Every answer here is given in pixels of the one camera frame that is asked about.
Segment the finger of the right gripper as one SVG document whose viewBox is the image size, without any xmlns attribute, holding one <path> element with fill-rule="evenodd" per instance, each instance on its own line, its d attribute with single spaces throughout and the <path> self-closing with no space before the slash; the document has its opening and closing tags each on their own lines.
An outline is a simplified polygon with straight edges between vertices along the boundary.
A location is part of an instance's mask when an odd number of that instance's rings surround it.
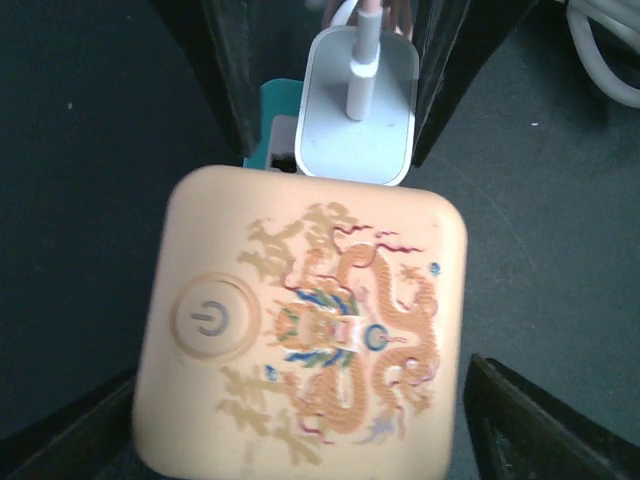
<svg viewBox="0 0 640 480">
<path fill-rule="evenodd" d="M 253 155 L 262 137 L 259 3 L 156 0 L 151 5 L 189 62 L 231 148 L 240 156 Z"/>
<path fill-rule="evenodd" d="M 532 0 L 419 3 L 412 35 L 419 55 L 413 166 L 423 165 L 480 69 L 535 4 Z"/>
</svg>

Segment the teal power strip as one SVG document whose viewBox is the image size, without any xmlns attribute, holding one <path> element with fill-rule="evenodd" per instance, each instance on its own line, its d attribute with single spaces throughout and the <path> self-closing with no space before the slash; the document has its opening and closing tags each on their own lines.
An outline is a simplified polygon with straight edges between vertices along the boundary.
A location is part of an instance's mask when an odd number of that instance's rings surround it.
<svg viewBox="0 0 640 480">
<path fill-rule="evenodd" d="M 261 139 L 243 166 L 296 173 L 294 143 L 303 82 L 273 79 L 261 86 Z"/>
</svg>

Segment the peach dragon cube adapter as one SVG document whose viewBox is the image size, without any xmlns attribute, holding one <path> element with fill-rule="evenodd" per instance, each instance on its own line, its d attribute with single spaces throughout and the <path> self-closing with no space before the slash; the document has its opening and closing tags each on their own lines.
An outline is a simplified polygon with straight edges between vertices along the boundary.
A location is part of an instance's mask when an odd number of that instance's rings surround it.
<svg viewBox="0 0 640 480">
<path fill-rule="evenodd" d="M 173 190 L 136 379 L 178 479 L 442 479 L 467 231 L 442 196 L 209 166 Z"/>
</svg>

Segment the white usb charger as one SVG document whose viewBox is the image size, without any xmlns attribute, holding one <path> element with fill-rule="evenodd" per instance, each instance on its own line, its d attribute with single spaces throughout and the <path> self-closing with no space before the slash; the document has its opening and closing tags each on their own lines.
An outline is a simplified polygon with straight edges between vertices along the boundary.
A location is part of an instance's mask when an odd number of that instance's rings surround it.
<svg viewBox="0 0 640 480">
<path fill-rule="evenodd" d="M 299 172 L 395 186 L 408 173 L 414 138 L 419 58 L 406 38 L 384 31 L 370 111 L 347 115 L 354 26 L 328 28 L 313 40 L 294 142 Z"/>
</svg>

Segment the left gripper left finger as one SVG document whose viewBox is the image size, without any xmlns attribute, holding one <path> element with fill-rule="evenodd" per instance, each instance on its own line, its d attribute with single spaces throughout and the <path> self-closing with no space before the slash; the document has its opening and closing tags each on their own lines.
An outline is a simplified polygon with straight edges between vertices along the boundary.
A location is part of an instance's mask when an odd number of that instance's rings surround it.
<svg viewBox="0 0 640 480">
<path fill-rule="evenodd" d="M 130 367 L 1 441 L 3 479 L 91 479 L 131 438 Z"/>
</svg>

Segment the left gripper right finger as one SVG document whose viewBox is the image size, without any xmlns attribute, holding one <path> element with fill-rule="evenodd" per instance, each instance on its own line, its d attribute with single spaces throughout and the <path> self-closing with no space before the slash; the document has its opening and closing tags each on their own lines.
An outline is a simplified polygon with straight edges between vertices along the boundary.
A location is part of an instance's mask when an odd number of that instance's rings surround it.
<svg viewBox="0 0 640 480">
<path fill-rule="evenodd" d="M 637 479 L 639 447 L 494 358 L 470 358 L 464 411 L 482 479 Z"/>
</svg>

